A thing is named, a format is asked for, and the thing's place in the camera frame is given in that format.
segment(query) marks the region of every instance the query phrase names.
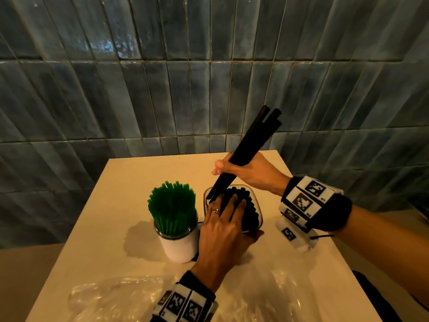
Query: forearm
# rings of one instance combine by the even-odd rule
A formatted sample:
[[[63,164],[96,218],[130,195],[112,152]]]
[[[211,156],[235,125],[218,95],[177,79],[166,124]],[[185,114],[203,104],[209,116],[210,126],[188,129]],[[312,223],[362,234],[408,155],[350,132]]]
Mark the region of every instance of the forearm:
[[[334,234],[429,306],[429,239],[355,205]]]

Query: table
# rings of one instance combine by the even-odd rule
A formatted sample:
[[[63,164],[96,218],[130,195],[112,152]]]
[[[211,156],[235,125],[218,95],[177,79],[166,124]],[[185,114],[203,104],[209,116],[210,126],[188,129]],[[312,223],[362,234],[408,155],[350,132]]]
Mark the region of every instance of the table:
[[[290,171],[276,150],[263,155],[283,173]],[[180,276],[193,263],[173,264],[160,249],[147,209],[148,196],[163,182],[189,183],[196,193],[196,209],[202,220],[203,192],[217,177],[210,173],[214,161],[226,154],[197,154],[110,159],[96,184],[78,222],[68,238],[27,322],[67,321],[67,297],[72,287],[116,276],[145,276],[169,273]],[[243,184],[239,179],[234,184]],[[264,216],[261,238],[272,244],[271,251],[282,247],[282,255],[294,256],[295,249],[285,242],[274,226],[279,215],[280,197],[254,189]],[[148,246],[142,246],[142,237]],[[254,260],[268,254],[258,244],[251,246]],[[348,265],[330,238],[322,238],[305,254],[304,264],[323,321],[381,321]],[[235,267],[230,273],[239,274]],[[217,299],[222,306],[228,285],[222,285]]]

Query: wall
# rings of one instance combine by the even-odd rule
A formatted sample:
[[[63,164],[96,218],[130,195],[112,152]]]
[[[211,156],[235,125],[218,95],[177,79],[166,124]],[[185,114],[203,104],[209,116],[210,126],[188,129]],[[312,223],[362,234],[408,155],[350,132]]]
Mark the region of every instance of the wall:
[[[0,0],[0,246],[64,242],[109,158],[233,151],[372,210],[429,189],[429,0]]]

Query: left hand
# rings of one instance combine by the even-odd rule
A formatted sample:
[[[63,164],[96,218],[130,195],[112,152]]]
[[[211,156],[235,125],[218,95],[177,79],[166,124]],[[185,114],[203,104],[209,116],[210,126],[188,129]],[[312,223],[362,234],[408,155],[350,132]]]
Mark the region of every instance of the left hand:
[[[264,234],[260,230],[252,237],[242,233],[246,201],[242,200],[234,211],[237,195],[231,197],[222,215],[219,215],[222,198],[223,195],[218,196],[207,209],[200,233],[200,254],[190,269],[213,293],[249,246]]]

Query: bundle of straws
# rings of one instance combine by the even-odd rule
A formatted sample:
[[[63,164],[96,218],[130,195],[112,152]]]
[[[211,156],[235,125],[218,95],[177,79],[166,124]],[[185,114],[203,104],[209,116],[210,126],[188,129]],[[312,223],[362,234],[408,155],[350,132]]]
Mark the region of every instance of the bundle of straws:
[[[282,112],[277,108],[263,121],[269,111],[270,108],[267,106],[261,108],[246,135],[244,135],[237,149],[229,159],[229,162],[238,166],[247,165],[259,149],[261,149],[274,132],[282,125],[277,119]],[[215,199],[218,195],[224,193],[236,177],[237,176],[233,174],[222,173],[208,193],[207,200]]]
[[[165,182],[147,200],[155,226],[164,236],[184,236],[196,225],[195,193],[189,184]]]

